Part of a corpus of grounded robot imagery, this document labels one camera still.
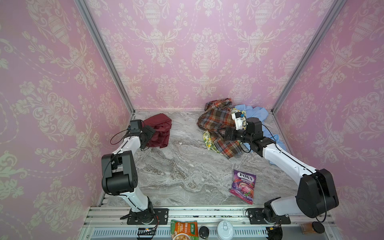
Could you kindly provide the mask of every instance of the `wall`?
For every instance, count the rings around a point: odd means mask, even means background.
[[[136,109],[271,108],[333,0],[86,0]]]
[[[345,240],[384,227],[384,1],[347,1],[277,113],[295,155],[332,172]]]
[[[0,47],[0,239],[77,239],[129,114],[73,1],[1,1]]]

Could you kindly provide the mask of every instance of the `gray marble floor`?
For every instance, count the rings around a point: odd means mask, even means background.
[[[136,112],[136,119],[147,119],[160,112]],[[172,119],[169,144],[150,148],[134,155],[139,187],[154,205],[227,205],[246,204],[229,193],[233,169],[255,174],[254,204],[275,197],[295,195],[297,185],[277,166],[256,153],[226,159],[207,150],[203,131],[197,125],[202,112],[166,112]],[[272,133],[279,133],[269,115],[264,124]],[[109,206],[124,206],[119,197],[110,197]]]

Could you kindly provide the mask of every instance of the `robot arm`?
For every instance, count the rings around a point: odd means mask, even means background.
[[[264,204],[268,222],[276,222],[278,216],[286,214],[305,214],[315,218],[339,205],[331,173],[303,163],[280,148],[275,141],[264,137],[258,118],[248,118],[246,130],[228,127],[224,138],[249,143],[254,152],[272,161],[299,185],[296,196],[272,199]]]
[[[119,148],[101,158],[104,192],[121,197],[131,207],[130,213],[121,219],[133,216],[142,223],[153,220],[152,203],[137,187],[138,177],[133,155],[139,148],[145,148],[154,133],[152,127],[143,127],[141,120],[133,120]]]

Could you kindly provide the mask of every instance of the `purple snack bag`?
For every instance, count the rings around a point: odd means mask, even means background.
[[[256,175],[234,170],[232,189],[229,190],[229,192],[243,199],[247,203],[253,204],[255,182]]]

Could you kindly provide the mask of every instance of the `food package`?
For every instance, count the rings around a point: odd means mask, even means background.
[[[178,222],[172,220],[170,230],[172,240],[199,240],[197,222]]]
[[[234,170],[232,189],[229,190],[229,192],[243,199],[247,203],[253,204],[255,182],[256,175]]]

